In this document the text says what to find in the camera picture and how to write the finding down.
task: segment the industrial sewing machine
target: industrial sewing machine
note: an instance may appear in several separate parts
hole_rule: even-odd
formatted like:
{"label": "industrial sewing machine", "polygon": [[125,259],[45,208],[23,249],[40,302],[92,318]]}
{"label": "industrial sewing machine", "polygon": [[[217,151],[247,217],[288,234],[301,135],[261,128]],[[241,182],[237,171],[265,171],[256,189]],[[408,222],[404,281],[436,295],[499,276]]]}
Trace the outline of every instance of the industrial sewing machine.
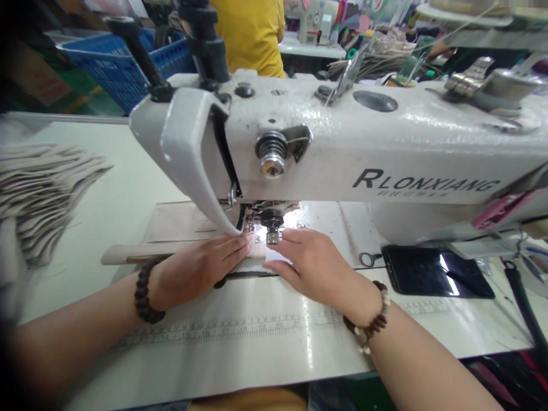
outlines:
{"label": "industrial sewing machine", "polygon": [[496,70],[485,79],[490,62],[480,59],[445,84],[371,88],[354,84],[360,53],[337,83],[230,76],[214,9],[198,3],[180,15],[199,74],[169,82],[128,21],[109,25],[150,83],[130,116],[135,137],[220,230],[260,223],[276,244],[301,200],[370,203],[379,232],[399,245],[547,214],[548,102],[532,95],[537,78]]}
{"label": "industrial sewing machine", "polygon": [[284,0],[285,18],[299,21],[299,41],[313,46],[329,44],[341,8],[342,4],[333,0]]}

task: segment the blue plastic basket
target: blue plastic basket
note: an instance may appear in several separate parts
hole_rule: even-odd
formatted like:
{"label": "blue plastic basket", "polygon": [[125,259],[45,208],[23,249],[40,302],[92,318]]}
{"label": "blue plastic basket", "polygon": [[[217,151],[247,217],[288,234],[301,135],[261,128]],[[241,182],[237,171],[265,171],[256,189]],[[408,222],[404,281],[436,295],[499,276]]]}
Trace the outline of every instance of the blue plastic basket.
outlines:
{"label": "blue plastic basket", "polygon": [[[164,79],[179,72],[196,72],[182,35],[173,44],[154,50],[154,30],[142,30],[139,40]],[[113,98],[126,114],[147,94],[146,80],[124,41],[108,33],[58,45]]]}

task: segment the hand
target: hand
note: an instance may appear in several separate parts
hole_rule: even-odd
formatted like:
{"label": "hand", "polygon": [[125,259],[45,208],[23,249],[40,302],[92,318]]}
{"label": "hand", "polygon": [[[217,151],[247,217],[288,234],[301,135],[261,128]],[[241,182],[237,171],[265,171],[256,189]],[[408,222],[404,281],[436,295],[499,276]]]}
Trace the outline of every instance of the hand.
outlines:
{"label": "hand", "polygon": [[367,326],[382,308],[377,287],[346,262],[331,239],[310,229],[286,228],[274,251],[293,262],[268,261],[272,269],[306,297],[342,312],[356,325]]}
{"label": "hand", "polygon": [[156,265],[148,285],[150,305],[167,311],[205,295],[247,256],[247,234],[200,241]]}

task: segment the smartphone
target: smartphone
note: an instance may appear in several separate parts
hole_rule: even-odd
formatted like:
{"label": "smartphone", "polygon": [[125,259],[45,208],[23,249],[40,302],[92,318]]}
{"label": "smartphone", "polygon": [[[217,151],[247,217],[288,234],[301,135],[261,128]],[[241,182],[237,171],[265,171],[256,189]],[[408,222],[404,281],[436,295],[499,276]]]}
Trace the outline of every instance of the smartphone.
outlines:
{"label": "smartphone", "polygon": [[476,262],[451,250],[387,245],[382,256],[392,288],[400,294],[495,298]]}

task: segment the dark bead bracelet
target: dark bead bracelet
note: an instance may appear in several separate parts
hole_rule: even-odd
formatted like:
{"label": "dark bead bracelet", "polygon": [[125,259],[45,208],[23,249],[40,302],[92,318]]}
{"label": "dark bead bracelet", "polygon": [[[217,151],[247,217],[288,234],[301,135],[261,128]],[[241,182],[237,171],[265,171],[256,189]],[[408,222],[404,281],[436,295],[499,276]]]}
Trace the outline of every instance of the dark bead bracelet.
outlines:
{"label": "dark bead bracelet", "polygon": [[371,354],[371,350],[369,349],[369,340],[373,337],[373,334],[380,332],[383,328],[386,328],[386,315],[388,314],[388,308],[390,307],[388,287],[379,281],[374,281],[373,284],[382,293],[382,309],[373,321],[371,321],[371,324],[367,327],[357,327],[348,318],[342,318],[346,328],[360,338],[360,352],[367,355]]}
{"label": "dark bead bracelet", "polygon": [[165,311],[156,311],[150,306],[150,300],[148,299],[148,278],[155,265],[161,263],[163,259],[154,259],[147,261],[137,279],[137,290],[135,290],[135,308],[137,309],[137,315],[143,321],[156,324],[158,321],[162,321],[166,316]]}

